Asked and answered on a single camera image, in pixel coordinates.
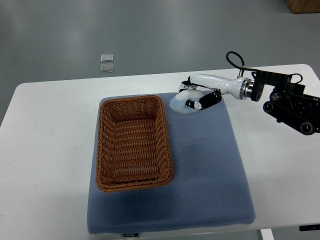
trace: cardboard box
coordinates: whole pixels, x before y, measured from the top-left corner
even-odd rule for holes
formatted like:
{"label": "cardboard box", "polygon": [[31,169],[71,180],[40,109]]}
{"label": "cardboard box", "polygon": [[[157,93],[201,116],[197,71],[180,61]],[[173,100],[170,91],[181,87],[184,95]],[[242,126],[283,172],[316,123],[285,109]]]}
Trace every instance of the cardboard box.
{"label": "cardboard box", "polygon": [[320,13],[320,0],[285,0],[294,14]]}

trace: blue padded mat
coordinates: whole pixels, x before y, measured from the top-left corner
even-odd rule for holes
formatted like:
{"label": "blue padded mat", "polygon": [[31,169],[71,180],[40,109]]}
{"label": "blue padded mat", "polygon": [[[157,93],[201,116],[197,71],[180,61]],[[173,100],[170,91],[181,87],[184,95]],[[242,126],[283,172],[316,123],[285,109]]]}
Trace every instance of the blue padded mat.
{"label": "blue padded mat", "polygon": [[[173,179],[157,188],[100,191],[96,186],[97,121],[88,197],[89,232],[122,234],[251,224],[256,214],[224,101],[182,115],[169,107],[176,93],[156,95],[165,104]],[[114,98],[105,98],[100,105]]]}

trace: black cable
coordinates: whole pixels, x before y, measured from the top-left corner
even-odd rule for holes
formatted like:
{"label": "black cable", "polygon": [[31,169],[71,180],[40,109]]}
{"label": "black cable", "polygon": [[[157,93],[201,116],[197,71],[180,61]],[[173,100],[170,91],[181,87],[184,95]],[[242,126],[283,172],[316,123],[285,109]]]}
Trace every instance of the black cable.
{"label": "black cable", "polygon": [[[229,55],[230,55],[230,54],[236,55],[236,56],[241,60],[242,66],[237,66],[237,65],[235,65],[235,64],[230,60],[230,58],[229,58]],[[228,61],[228,63],[230,63],[230,64],[231,64],[233,67],[235,67],[236,69],[239,69],[239,70],[240,70],[240,76],[243,76],[244,71],[252,71],[252,72],[258,71],[258,69],[245,67],[245,61],[244,61],[244,59],[242,58],[242,56],[241,56],[239,53],[237,53],[237,52],[235,52],[235,51],[228,51],[228,52],[226,53],[226,55],[225,55],[225,58],[226,58],[226,60]]]}
{"label": "black cable", "polygon": [[290,76],[293,76],[293,75],[298,75],[298,76],[300,76],[300,81],[297,81],[297,82],[295,82],[295,84],[299,84],[299,83],[301,83],[302,82],[302,80],[304,79],[304,77],[301,75],[301,74],[299,74],[299,73],[293,73],[293,74],[290,74]]}
{"label": "black cable", "polygon": [[[230,58],[229,58],[229,55],[230,55],[230,54],[236,55],[236,56],[240,59],[242,66],[237,66],[237,65],[235,65],[235,64],[230,60]],[[251,71],[252,77],[253,77],[254,79],[256,79],[256,75],[255,75],[255,74],[257,74],[257,71],[259,71],[259,70],[258,70],[258,69],[255,69],[255,68],[247,68],[247,67],[245,67],[245,61],[244,61],[244,59],[242,58],[242,56],[241,56],[239,53],[237,53],[237,52],[235,52],[235,51],[228,51],[228,52],[226,53],[226,55],[225,55],[225,58],[226,58],[226,60],[228,61],[228,63],[230,63],[230,64],[231,64],[233,67],[235,67],[236,69],[239,69],[239,70],[240,70],[239,76],[243,76],[245,71]],[[293,75],[298,75],[298,76],[300,76],[300,78],[301,78],[301,80],[298,81],[298,82],[295,82],[295,84],[301,83],[302,80],[304,79],[303,76],[302,76],[301,74],[299,74],[299,73],[293,73],[293,74],[290,74],[289,76],[292,77]]]}

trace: gray floor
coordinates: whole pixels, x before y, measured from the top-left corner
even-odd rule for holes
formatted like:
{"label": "gray floor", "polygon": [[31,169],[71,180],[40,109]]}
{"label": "gray floor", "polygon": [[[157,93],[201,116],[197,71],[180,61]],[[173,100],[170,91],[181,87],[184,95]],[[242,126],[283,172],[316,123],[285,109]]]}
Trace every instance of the gray floor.
{"label": "gray floor", "polygon": [[[225,69],[228,51],[247,67],[307,64],[320,77],[320,13],[292,14],[284,0],[0,0],[0,123],[21,83]],[[113,73],[100,73],[102,53],[114,53]]]}

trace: brown woven basket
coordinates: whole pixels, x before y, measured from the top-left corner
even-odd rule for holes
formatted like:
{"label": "brown woven basket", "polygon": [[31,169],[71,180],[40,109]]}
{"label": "brown woven basket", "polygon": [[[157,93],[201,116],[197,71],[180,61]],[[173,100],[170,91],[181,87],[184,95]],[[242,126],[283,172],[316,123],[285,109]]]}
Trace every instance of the brown woven basket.
{"label": "brown woven basket", "polygon": [[100,106],[96,185],[104,192],[160,187],[173,177],[165,105],[156,95]]}

